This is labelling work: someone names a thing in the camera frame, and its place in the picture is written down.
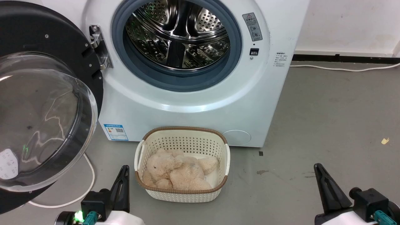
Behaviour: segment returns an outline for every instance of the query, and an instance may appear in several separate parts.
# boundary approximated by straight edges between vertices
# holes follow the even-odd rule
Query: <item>washing machine door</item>
[[[102,94],[98,57],[72,22],[43,6],[0,2],[0,213],[78,161]]]

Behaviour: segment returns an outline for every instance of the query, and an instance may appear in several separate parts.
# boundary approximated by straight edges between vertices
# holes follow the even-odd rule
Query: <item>white wall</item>
[[[295,54],[400,57],[400,0],[311,0]]]

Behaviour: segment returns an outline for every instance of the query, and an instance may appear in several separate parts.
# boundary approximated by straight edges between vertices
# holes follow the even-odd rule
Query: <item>black baseboard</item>
[[[324,55],[302,55],[294,54],[292,61],[322,61],[322,62],[356,62],[356,63],[379,63],[379,64],[397,64],[400,58],[386,57],[360,57],[360,56],[334,56]]]

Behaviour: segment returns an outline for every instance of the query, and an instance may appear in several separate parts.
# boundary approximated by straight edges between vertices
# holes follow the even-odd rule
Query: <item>brown basket rim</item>
[[[167,131],[167,130],[174,130],[174,131],[178,131],[178,130],[184,130],[184,131],[203,131],[203,132],[209,132],[209,133],[213,133],[218,135],[225,144],[227,144],[228,142],[226,141],[226,138],[218,131],[216,130],[212,130],[212,129],[207,129],[207,128],[201,128],[201,127],[159,127],[159,128],[155,128],[152,129],[151,131],[147,132],[147,134],[143,137],[143,140],[146,141],[146,139],[153,133],[157,132],[157,131]],[[213,189],[209,189],[209,190],[198,190],[198,191],[181,191],[181,190],[173,190],[173,189],[162,189],[162,188],[157,188],[157,187],[150,187],[147,186],[146,184],[144,184],[142,182],[142,180],[139,177],[139,172],[135,171],[135,177],[136,180],[138,181],[139,185],[142,186],[143,188],[150,190],[150,191],[159,191],[159,192],[164,192],[164,193],[173,193],[173,194],[209,194],[209,193],[213,193],[218,191],[219,189],[221,189],[224,184],[226,183],[226,180],[228,179],[228,176],[225,175],[222,182],[216,186]]]
[[[183,131],[203,131],[203,132],[209,132],[218,135],[225,144],[228,142],[226,141],[226,138],[218,131],[213,130],[213,129],[208,129],[208,128],[201,128],[201,127],[159,127],[152,129],[151,131],[147,132],[147,134],[143,137],[143,140],[146,140],[151,134],[157,132],[157,131],[167,131],[167,130],[183,130]]]
[[[224,184],[226,183],[226,180],[228,179],[228,176],[225,175],[224,179],[222,180],[222,182],[216,186],[213,189],[209,189],[209,190],[198,190],[198,191],[181,191],[181,190],[173,190],[173,189],[162,189],[162,188],[157,188],[157,187],[150,187],[147,186],[146,184],[144,184],[142,182],[142,180],[139,177],[139,172],[135,171],[135,177],[136,180],[138,181],[139,185],[142,186],[143,188],[150,190],[150,191],[158,191],[158,192],[164,192],[164,193],[173,193],[173,194],[209,194],[209,193],[213,193],[218,191],[219,189],[221,189]]]

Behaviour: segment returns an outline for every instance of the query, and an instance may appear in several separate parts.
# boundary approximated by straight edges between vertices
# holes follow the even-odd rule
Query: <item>teddy bear head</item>
[[[169,179],[173,169],[182,165],[183,161],[178,157],[175,158],[172,153],[166,152],[164,149],[158,149],[155,154],[147,160],[147,170],[155,181],[160,179]]]

